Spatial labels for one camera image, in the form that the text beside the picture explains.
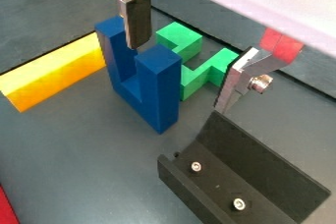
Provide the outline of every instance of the red block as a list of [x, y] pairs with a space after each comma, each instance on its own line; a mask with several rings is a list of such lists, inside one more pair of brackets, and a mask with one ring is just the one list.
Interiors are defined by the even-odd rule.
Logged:
[[303, 48], [303, 43], [267, 28], [261, 40], [261, 47], [271, 51], [278, 58], [290, 64]]
[[2, 224], [19, 224], [19, 220], [6, 196], [6, 192], [0, 187], [0, 223]]

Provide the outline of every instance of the blue u-shaped block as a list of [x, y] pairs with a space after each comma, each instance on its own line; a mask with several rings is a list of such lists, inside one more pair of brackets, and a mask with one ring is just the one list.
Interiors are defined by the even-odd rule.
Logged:
[[163, 45], [131, 50], [121, 17], [97, 24], [97, 33], [114, 89], [162, 134], [179, 118], [182, 57]]

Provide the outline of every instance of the black mounting plate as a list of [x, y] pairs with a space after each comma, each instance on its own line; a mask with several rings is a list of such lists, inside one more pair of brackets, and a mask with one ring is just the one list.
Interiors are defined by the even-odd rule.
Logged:
[[[202, 171], [191, 169], [201, 162]], [[205, 223], [301, 223], [331, 192], [218, 112], [159, 176]], [[234, 208], [242, 198], [246, 209]]]

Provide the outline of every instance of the green block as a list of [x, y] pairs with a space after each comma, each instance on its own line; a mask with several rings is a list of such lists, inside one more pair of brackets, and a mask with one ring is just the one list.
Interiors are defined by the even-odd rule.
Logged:
[[157, 32], [157, 42], [182, 56], [183, 63], [203, 49], [203, 36], [178, 23], [170, 24]]
[[[183, 63], [191, 60], [203, 48], [203, 36], [178, 23], [173, 23], [157, 32], [157, 42], [182, 56]], [[237, 57], [235, 52], [223, 48], [197, 70], [191, 70], [183, 65], [181, 86], [181, 99], [183, 101], [207, 82], [221, 86], [227, 66]]]

